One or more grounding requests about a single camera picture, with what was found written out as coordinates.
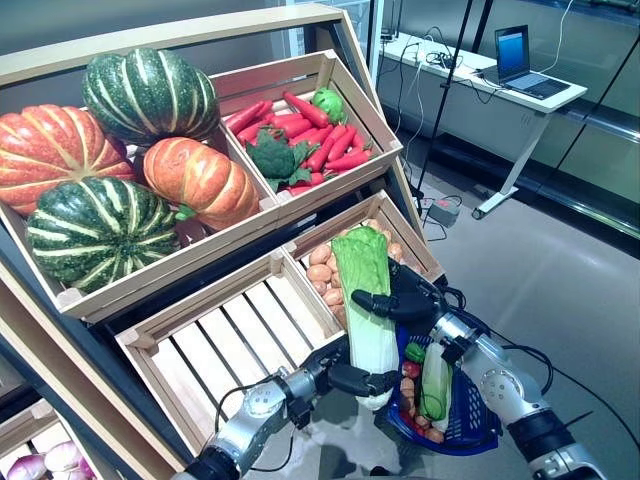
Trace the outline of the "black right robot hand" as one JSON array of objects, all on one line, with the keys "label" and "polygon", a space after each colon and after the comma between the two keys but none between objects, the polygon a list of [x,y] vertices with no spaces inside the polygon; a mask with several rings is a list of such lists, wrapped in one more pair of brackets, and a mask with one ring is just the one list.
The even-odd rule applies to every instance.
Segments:
[{"label": "black right robot hand", "polygon": [[443,293],[407,265],[388,258],[391,293],[356,289],[350,299],[365,311],[396,324],[421,325],[429,333],[450,312]]}]

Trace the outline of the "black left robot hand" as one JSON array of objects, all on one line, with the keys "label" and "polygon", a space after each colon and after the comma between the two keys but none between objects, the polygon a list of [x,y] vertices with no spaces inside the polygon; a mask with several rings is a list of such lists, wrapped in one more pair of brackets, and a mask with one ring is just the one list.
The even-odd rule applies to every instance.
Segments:
[{"label": "black left robot hand", "polygon": [[326,395],[333,389],[354,397],[378,396],[392,390],[399,382],[397,370],[371,373],[349,363],[349,345],[325,345],[313,351],[301,368],[312,377],[318,395]]}]

